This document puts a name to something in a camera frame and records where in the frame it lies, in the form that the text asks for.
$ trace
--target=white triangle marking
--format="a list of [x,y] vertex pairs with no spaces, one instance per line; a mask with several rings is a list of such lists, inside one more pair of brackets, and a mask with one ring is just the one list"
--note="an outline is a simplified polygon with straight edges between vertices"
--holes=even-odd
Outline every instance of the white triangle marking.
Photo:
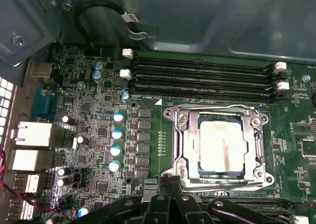
[[155,105],[162,105],[162,99],[158,100]]

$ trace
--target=integrated circuit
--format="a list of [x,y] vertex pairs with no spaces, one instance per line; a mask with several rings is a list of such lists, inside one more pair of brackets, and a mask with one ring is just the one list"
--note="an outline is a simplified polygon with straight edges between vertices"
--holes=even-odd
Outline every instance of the integrated circuit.
[[78,163],[84,163],[85,164],[85,161],[86,161],[86,156],[84,156],[84,155],[78,156]]
[[136,157],[136,167],[146,168],[149,165],[148,156],[137,156]]
[[91,108],[91,105],[88,103],[84,103],[81,105],[81,111],[82,112],[89,112]]
[[152,116],[152,112],[150,109],[140,109],[139,117],[140,118],[150,118]]
[[108,186],[109,186],[108,183],[105,183],[105,182],[97,183],[97,191],[106,192],[108,189]]
[[149,153],[149,145],[138,144],[137,145],[137,153]]
[[139,133],[137,140],[138,141],[150,141],[150,133]]
[[150,121],[139,121],[138,122],[138,129],[140,130],[150,130],[151,123]]
[[136,179],[147,179],[148,178],[148,169],[137,168],[135,171]]
[[108,130],[106,128],[100,127],[98,128],[98,136],[107,136]]

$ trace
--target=microchip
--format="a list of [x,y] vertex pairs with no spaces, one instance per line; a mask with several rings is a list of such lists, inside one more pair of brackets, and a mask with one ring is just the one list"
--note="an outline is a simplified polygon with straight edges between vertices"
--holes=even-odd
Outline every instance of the microchip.
[[137,153],[149,153],[149,145],[138,144]]
[[94,210],[98,210],[103,207],[103,202],[94,202]]
[[135,112],[132,112],[132,113],[130,113],[130,117],[131,117],[131,118],[137,118],[137,117],[138,117],[138,114],[135,113]]
[[136,157],[136,167],[146,168],[149,164],[148,156],[137,156]]
[[135,159],[127,159],[128,165],[135,165]]
[[120,103],[120,96],[118,94],[112,96],[113,103]]
[[129,146],[129,147],[127,148],[127,151],[128,151],[129,153],[135,153],[135,152],[136,152],[136,147],[135,147],[135,146]]
[[125,172],[125,177],[129,177],[129,178],[134,178],[134,172],[133,171],[126,171]]
[[140,133],[138,134],[138,141],[150,141],[150,134],[149,133]]
[[152,116],[152,112],[150,109],[140,109],[139,117],[140,118],[150,118]]
[[129,124],[129,129],[137,129],[137,124],[136,123],[130,123]]
[[112,87],[112,82],[105,82],[104,83],[105,88],[111,88]]
[[299,183],[300,188],[305,188],[305,183]]
[[99,136],[107,136],[108,135],[108,131],[106,128],[98,128],[98,135]]
[[136,141],[136,138],[137,138],[136,135],[130,135],[130,136],[128,136],[128,139],[129,139],[130,141]]
[[90,111],[90,108],[91,108],[90,104],[84,103],[84,104],[81,105],[81,111],[83,111],[83,112]]
[[112,62],[108,62],[106,65],[107,69],[113,69],[113,67],[114,67],[114,64]]
[[79,156],[78,157],[78,163],[85,163],[86,161],[86,156]]
[[73,102],[74,102],[74,98],[73,98],[73,97],[66,96],[66,97],[64,98],[64,103],[65,103],[66,105],[72,105]]
[[138,122],[138,129],[149,130],[150,126],[151,126],[150,121],[139,121]]
[[147,179],[148,178],[148,169],[137,168],[135,171],[135,178],[137,179]]
[[108,183],[97,183],[98,192],[106,192],[108,189]]

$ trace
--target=white connector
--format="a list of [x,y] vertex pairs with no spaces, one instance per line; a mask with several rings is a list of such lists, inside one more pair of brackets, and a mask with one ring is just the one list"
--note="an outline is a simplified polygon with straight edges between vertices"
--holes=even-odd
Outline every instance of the white connector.
[[122,51],[122,55],[123,57],[126,57],[128,59],[134,58],[133,50],[131,50],[130,48],[124,48]]
[[120,70],[119,76],[121,78],[124,78],[124,79],[127,79],[127,80],[131,80],[132,79],[132,74],[131,74],[130,70],[128,70],[128,69]]
[[290,217],[291,224],[309,224],[308,217],[304,216],[291,216]]
[[278,82],[276,84],[276,89],[277,90],[289,90],[290,84],[288,82]]
[[283,71],[283,70],[286,70],[286,69],[287,69],[286,62],[277,62],[275,64],[275,70]]

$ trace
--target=black cable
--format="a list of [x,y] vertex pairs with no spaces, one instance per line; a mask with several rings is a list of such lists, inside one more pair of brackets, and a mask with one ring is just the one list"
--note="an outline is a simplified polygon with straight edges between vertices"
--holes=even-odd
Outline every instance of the black cable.
[[74,10],[74,23],[75,26],[78,30],[78,32],[82,35],[82,37],[93,46],[93,40],[91,40],[88,32],[85,30],[85,28],[83,27],[83,25],[80,22],[80,16],[81,14],[88,9],[97,7],[97,6],[102,6],[102,7],[106,7],[109,9],[112,9],[114,11],[116,11],[118,14],[120,15],[124,15],[125,14],[125,10],[120,7],[119,5],[115,4],[112,1],[109,0],[91,0],[91,1],[87,1],[83,4],[80,4],[79,6],[77,6]]

